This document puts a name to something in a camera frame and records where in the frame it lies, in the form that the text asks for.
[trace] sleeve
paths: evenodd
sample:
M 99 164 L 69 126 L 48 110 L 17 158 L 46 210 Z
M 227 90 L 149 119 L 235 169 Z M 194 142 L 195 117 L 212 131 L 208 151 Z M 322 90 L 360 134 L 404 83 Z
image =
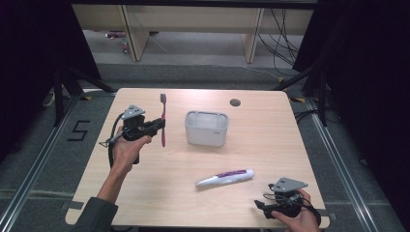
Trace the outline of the sleeve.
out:
M 109 231 L 117 210 L 118 206 L 97 197 L 91 197 L 73 231 Z

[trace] wooden table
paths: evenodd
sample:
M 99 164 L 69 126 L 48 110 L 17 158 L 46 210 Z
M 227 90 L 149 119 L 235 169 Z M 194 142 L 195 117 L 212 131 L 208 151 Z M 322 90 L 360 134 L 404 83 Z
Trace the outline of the wooden table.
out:
M 134 103 L 147 120 L 161 117 L 160 94 L 166 94 L 166 146 L 161 132 L 140 153 L 140 164 L 128 175 L 117 200 L 115 225 L 219 228 L 278 228 L 265 219 L 253 200 L 272 193 L 268 184 L 280 177 L 309 184 L 305 190 L 317 209 L 325 209 L 288 98 L 283 92 L 192 89 L 121 89 L 106 117 L 73 201 L 96 196 L 109 172 L 107 149 L 98 142 L 109 136 L 117 116 Z M 240 106 L 232 106 L 237 99 Z M 185 116 L 190 110 L 225 113 L 229 117 L 222 147 L 191 145 Z M 195 183 L 215 174 L 253 169 L 252 180 L 216 188 Z M 69 209 L 74 224 L 81 210 Z M 321 227 L 329 226 L 322 217 Z

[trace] human hand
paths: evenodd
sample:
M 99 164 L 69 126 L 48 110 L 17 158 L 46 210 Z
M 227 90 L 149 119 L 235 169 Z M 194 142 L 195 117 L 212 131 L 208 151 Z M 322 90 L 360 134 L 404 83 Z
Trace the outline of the human hand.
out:
M 114 163 L 112 170 L 119 171 L 121 174 L 127 174 L 132 170 L 132 164 L 139 156 L 139 151 L 145 145 L 150 143 L 151 136 L 145 135 L 135 141 L 127 141 L 124 137 L 117 139 L 114 145 Z
M 310 202 L 310 195 L 302 189 L 298 189 L 298 192 L 304 198 L 304 204 L 309 205 L 306 200 Z M 288 217 L 278 211 L 272 211 L 272 216 L 288 226 L 288 228 L 285 230 L 286 232 L 320 231 L 319 226 L 316 222 L 316 217 L 305 207 L 302 207 L 301 212 L 296 217 Z

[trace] white plastic box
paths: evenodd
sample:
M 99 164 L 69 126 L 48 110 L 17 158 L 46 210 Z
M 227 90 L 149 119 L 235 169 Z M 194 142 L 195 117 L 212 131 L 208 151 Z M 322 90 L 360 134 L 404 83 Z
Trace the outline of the white plastic box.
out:
M 190 144 L 223 146 L 228 130 L 226 114 L 192 110 L 185 117 L 185 129 Z

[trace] small round object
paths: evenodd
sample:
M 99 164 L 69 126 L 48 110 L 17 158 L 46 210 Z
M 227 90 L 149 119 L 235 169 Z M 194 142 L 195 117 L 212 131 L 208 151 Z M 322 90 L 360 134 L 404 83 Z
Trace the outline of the small round object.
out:
M 239 101 L 239 100 L 237 100 L 237 99 L 232 99 L 231 101 L 230 101 L 230 104 L 232 105 L 232 106 L 239 106 L 239 105 L 241 105 L 241 101 Z

